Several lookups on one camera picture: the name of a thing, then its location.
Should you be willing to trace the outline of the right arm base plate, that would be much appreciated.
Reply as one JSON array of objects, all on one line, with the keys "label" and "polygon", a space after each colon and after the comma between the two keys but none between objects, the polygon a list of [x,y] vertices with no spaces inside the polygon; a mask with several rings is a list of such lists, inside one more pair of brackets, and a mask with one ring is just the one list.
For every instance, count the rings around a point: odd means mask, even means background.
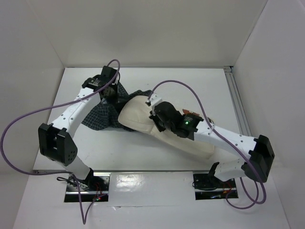
[{"label": "right arm base plate", "polygon": [[207,173],[194,173],[192,186],[196,200],[226,199],[227,195],[228,198],[238,198],[234,179],[223,182]]}]

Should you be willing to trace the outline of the dark checked pillowcase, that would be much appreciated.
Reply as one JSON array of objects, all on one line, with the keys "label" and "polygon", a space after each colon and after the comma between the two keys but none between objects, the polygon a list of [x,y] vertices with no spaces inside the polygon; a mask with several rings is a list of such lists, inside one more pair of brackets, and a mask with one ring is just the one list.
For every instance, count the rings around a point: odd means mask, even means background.
[{"label": "dark checked pillowcase", "polygon": [[124,105],[130,101],[132,98],[138,95],[149,96],[151,90],[137,90],[131,94],[127,93],[125,88],[121,83],[118,84],[118,96],[123,100],[123,104],[114,105],[109,103],[107,100],[102,99],[102,101],[97,104],[88,115],[82,121],[82,124],[86,127],[95,130],[101,131],[105,128],[119,128],[129,132],[134,132],[134,130],[122,125],[118,121],[118,117]]}]

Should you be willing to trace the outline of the cream pillow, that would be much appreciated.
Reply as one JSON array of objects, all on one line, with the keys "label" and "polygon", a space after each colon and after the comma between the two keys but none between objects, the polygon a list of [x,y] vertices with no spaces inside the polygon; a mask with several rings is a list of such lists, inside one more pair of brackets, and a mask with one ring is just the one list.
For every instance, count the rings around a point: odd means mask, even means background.
[{"label": "cream pillow", "polygon": [[210,143],[180,138],[168,130],[159,132],[153,120],[149,118],[151,108],[145,103],[146,100],[147,96],[137,95],[128,101],[119,114],[119,123],[132,130],[150,135],[185,155],[206,160],[212,157],[215,146]]}]

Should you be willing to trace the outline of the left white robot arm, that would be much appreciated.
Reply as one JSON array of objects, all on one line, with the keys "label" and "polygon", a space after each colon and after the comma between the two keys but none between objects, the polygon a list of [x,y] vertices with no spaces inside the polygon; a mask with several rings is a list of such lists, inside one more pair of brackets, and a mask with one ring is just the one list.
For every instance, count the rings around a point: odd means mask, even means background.
[{"label": "left white robot arm", "polygon": [[77,185],[83,190],[91,189],[102,180],[94,176],[93,170],[77,156],[78,148],[73,137],[82,121],[102,98],[115,96],[118,76],[118,70],[104,66],[100,74],[84,81],[73,104],[50,124],[41,124],[38,129],[41,155],[72,173]]}]

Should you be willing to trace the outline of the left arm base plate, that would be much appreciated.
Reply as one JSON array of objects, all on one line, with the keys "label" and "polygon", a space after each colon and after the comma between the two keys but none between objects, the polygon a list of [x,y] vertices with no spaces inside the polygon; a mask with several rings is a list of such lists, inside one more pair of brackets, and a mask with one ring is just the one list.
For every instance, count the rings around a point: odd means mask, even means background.
[{"label": "left arm base plate", "polygon": [[[103,185],[93,185],[93,188],[91,188],[85,184],[80,183],[81,201],[89,203],[92,202],[94,198],[98,198],[96,202],[108,202],[111,174],[108,172],[95,172],[94,175],[103,180]],[[57,180],[66,183],[64,202],[79,202],[78,189],[73,178],[71,176],[69,176],[69,178],[58,177]]]}]

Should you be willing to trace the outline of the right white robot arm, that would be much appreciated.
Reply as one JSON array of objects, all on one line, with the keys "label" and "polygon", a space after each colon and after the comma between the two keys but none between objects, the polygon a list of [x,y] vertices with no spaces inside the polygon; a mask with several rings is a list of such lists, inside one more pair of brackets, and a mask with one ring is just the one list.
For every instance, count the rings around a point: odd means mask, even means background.
[{"label": "right white robot arm", "polygon": [[211,186],[219,187],[224,181],[237,177],[248,177],[262,183],[267,181],[275,158],[268,137],[234,133],[193,112],[180,113],[169,102],[146,101],[146,104],[151,108],[149,118],[159,132],[169,131],[179,138],[210,143],[238,157],[235,161],[212,165],[208,175]]}]

